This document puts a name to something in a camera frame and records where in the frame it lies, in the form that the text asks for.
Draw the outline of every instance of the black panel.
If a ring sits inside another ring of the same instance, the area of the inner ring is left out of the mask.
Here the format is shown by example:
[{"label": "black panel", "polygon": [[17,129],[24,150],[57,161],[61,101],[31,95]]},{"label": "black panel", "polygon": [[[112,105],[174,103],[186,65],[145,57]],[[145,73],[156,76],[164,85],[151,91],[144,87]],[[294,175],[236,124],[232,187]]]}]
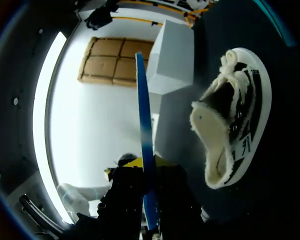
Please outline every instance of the black panel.
[{"label": "black panel", "polygon": [[[299,49],[284,44],[252,0],[222,0],[203,14],[193,29],[195,85],[162,97],[156,149],[163,158],[187,170],[193,193],[219,222],[256,214],[254,223],[262,218],[296,219],[300,215]],[[255,52],[267,68],[272,85],[271,113],[244,177],[230,187],[212,190],[204,180],[202,143],[190,130],[191,102],[218,76],[220,57],[236,47]]]},{"label": "black panel", "polygon": [[22,6],[0,39],[0,185],[6,194],[38,169],[32,131],[37,81],[58,32],[69,37],[79,22],[72,1],[54,2]]}]

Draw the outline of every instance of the fleece lining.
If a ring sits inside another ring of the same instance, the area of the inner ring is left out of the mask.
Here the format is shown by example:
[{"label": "fleece lining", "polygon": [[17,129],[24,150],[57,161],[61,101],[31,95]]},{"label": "fleece lining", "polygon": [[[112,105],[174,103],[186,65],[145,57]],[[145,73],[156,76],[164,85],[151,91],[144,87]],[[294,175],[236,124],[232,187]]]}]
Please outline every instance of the fleece lining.
[{"label": "fleece lining", "polygon": [[221,188],[229,180],[235,162],[229,142],[229,125],[204,102],[193,102],[192,107],[192,130],[203,141],[206,151],[205,182],[212,189]]}]

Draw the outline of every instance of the black and white shoe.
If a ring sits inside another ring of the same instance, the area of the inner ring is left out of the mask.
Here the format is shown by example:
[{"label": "black and white shoe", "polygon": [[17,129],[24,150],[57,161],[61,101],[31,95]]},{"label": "black and white shoe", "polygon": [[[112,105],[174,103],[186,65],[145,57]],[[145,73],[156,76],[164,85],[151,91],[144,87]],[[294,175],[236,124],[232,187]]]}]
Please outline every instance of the black and white shoe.
[{"label": "black and white shoe", "polygon": [[220,74],[193,102],[192,130],[205,147],[206,184],[232,185],[247,171],[270,114],[272,90],[261,60],[245,48],[228,50]]}]

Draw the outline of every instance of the shoe lace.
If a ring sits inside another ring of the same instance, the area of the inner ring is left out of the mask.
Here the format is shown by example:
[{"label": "shoe lace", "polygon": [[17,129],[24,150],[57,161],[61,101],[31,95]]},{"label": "shoe lace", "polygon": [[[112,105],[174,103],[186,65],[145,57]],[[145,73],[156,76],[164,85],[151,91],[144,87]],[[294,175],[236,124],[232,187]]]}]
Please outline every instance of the shoe lace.
[{"label": "shoe lace", "polygon": [[235,67],[238,63],[238,57],[236,52],[233,50],[228,50],[225,55],[221,57],[221,67],[219,69],[220,74],[212,82],[209,89],[205,92],[205,96],[212,94],[224,83],[230,83],[233,89],[239,90],[241,94],[241,103],[245,103],[245,96],[250,84],[247,75],[243,72],[246,68],[235,71]]}]

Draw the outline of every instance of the cardboard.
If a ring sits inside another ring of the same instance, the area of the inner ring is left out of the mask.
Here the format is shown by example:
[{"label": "cardboard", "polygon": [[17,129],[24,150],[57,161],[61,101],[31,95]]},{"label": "cardboard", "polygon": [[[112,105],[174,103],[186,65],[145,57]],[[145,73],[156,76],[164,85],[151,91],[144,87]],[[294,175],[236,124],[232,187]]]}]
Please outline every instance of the cardboard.
[{"label": "cardboard", "polygon": [[78,81],[136,87],[135,54],[142,52],[144,64],[153,42],[131,38],[92,37],[81,62]]},{"label": "cardboard", "polygon": [[148,60],[152,46],[153,43],[126,40],[122,47],[120,56],[134,59],[135,54],[141,52],[144,60]]},{"label": "cardboard", "polygon": [[91,49],[91,55],[119,56],[124,40],[99,39]]},{"label": "cardboard", "polygon": [[90,76],[114,76],[117,58],[111,56],[93,56],[89,57],[84,66],[84,75]]}]

